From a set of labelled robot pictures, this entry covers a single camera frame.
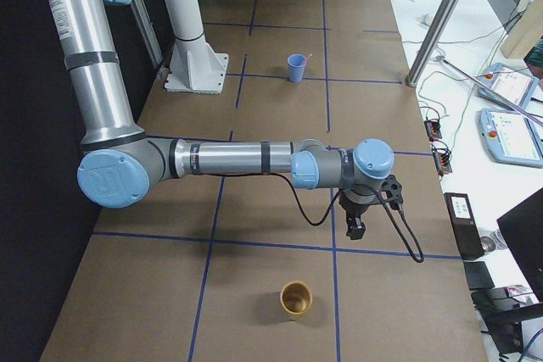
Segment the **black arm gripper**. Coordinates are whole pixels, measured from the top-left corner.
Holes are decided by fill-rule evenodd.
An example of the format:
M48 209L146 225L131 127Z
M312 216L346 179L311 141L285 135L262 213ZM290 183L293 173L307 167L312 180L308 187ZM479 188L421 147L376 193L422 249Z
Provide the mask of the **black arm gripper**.
M345 211L347 223L346 236L350 240L361 240L366 232L362 216L372 206L372 203L357 203L350 200L345 194L341 194L339 204Z

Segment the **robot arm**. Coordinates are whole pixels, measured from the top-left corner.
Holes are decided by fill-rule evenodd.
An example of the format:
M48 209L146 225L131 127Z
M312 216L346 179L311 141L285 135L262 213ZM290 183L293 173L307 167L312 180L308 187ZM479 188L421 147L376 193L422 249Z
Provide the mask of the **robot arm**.
M186 175L275 175L292 190L333 188L353 240L365 233L361 217L369 207L401 210L401 186L391 172L394 154L378 139L329 150L314 139L187 142L148 136L132 117L106 1L131 0L48 0L86 127L77 180L90 200L118 209L140 201L157 183Z

